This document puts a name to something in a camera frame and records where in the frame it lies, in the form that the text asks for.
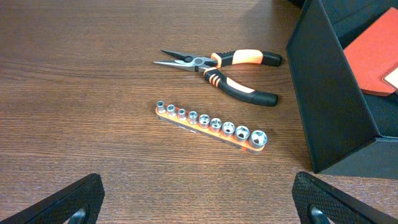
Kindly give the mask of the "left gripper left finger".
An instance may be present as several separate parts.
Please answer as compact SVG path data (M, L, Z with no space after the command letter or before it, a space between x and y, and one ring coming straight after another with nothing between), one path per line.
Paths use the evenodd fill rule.
M89 174L1 223L96 223L104 200L99 174Z

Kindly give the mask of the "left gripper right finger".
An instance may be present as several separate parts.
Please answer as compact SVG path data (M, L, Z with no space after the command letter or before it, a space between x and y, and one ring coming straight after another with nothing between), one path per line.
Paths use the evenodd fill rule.
M296 173L292 197L301 223L397 223L307 172Z

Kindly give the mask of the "orange socket bit rail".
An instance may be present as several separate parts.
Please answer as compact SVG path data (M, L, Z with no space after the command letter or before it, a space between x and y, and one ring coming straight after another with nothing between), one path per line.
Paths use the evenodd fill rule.
M262 130L251 131L246 126L236 126L232 122L223 122L219 118L211 118L207 114L187 111L162 100L156 103L155 113L162 121L230 144L252 154L260 154L268 141L267 134Z

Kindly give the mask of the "orange black long-nose pliers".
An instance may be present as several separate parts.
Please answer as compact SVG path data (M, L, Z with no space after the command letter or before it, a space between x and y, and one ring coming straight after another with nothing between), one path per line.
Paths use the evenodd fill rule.
M201 73L205 81L229 96L246 103L261 106L275 106L277 104L278 96L276 94L241 85L224 75L220 68L243 63L278 67L282 63L282 56L279 54L255 49L218 52L211 54L210 57L171 50L163 50L163 53L172 56L174 59L156 61L156 64Z

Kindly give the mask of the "orange scraper wooden handle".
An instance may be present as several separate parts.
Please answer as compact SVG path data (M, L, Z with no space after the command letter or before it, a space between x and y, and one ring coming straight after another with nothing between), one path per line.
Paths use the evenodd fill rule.
M344 54L363 93L388 96L397 91L397 9L389 8Z

